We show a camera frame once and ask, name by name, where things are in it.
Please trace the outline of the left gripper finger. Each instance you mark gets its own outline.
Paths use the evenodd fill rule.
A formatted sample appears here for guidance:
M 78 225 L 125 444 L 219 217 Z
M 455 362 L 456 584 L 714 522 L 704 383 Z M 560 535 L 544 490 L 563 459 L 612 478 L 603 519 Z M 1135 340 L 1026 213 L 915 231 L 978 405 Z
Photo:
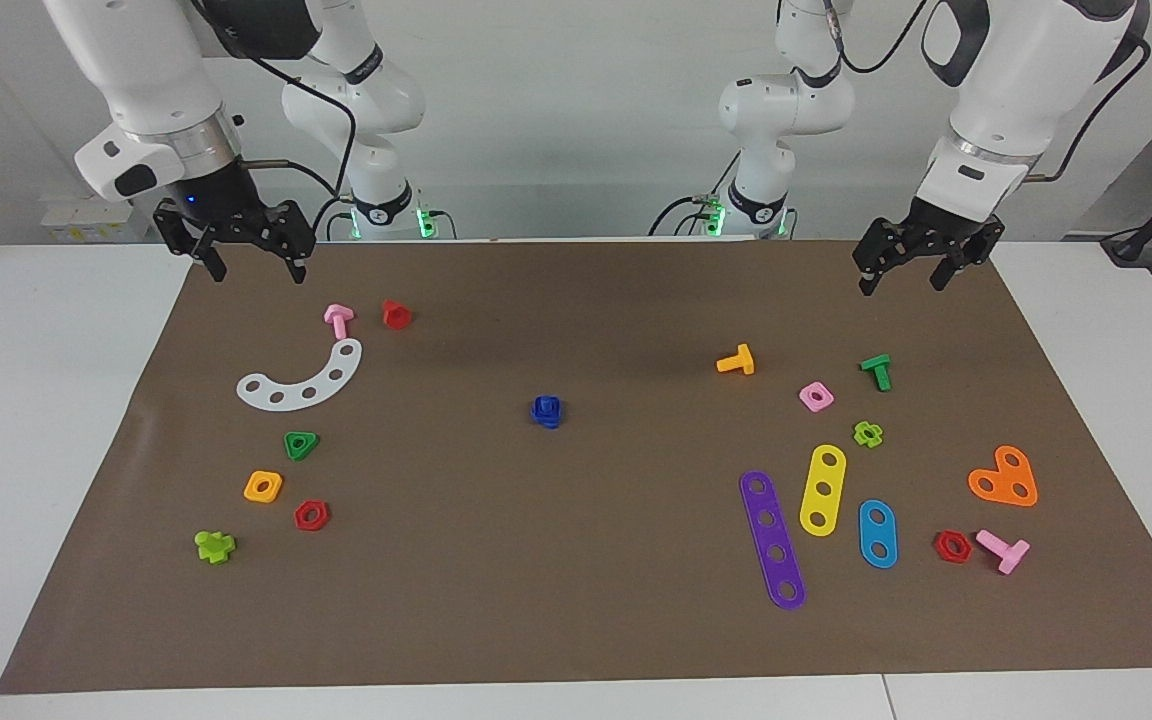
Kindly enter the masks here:
M 968 266 L 987 263 L 990 255 L 995 249 L 996 241 L 996 234 L 973 234 L 963 243 L 952 247 L 931 274 L 933 290 L 945 291 L 952 278 L 967 270 Z
M 905 247 L 905 225 L 887 219 L 874 219 L 852 250 L 852 262 L 859 270 L 858 287 L 864 296 L 872 296 L 888 270 L 905 264 L 911 258 Z

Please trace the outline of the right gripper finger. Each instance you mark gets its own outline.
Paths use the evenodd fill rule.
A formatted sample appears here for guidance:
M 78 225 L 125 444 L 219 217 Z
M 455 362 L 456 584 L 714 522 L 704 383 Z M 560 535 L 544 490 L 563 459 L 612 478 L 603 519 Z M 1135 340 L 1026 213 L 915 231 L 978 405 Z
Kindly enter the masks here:
M 154 209 L 156 229 L 162 242 L 173 255 L 187 256 L 192 263 L 200 265 L 218 283 L 227 276 L 227 264 L 223 263 L 215 243 L 219 232 L 210 223 L 202 223 L 200 232 L 195 233 L 195 223 L 180 213 L 175 204 L 159 204 Z
M 294 283 L 305 283 L 306 262 L 314 247 L 314 228 L 297 202 L 280 202 L 271 210 L 271 252 L 285 262 Z

